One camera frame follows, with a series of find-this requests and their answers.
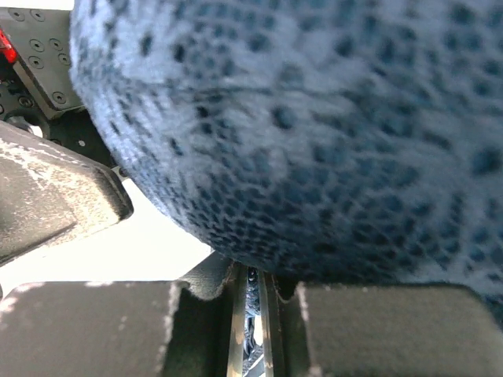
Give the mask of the dark blue lace bra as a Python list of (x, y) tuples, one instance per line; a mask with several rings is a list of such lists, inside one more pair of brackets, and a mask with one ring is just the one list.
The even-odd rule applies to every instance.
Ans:
[(215, 251), (501, 302), (501, 2), (77, 1), (70, 41), (116, 162)]

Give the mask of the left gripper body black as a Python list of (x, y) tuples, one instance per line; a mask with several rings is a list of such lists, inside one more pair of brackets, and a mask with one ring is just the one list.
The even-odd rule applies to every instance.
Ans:
[(1, 263), (39, 247), (79, 240), (134, 212), (107, 166), (1, 124)]

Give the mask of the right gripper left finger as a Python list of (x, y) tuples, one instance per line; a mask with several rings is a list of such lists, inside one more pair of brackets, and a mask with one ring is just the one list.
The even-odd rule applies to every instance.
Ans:
[(172, 281), (23, 284), (1, 303), (4, 376), (239, 376), (246, 268)]

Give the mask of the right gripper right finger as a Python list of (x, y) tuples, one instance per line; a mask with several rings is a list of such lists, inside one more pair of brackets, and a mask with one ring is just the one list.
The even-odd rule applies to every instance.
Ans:
[(268, 376), (499, 376), (502, 333), (470, 290), (261, 276)]

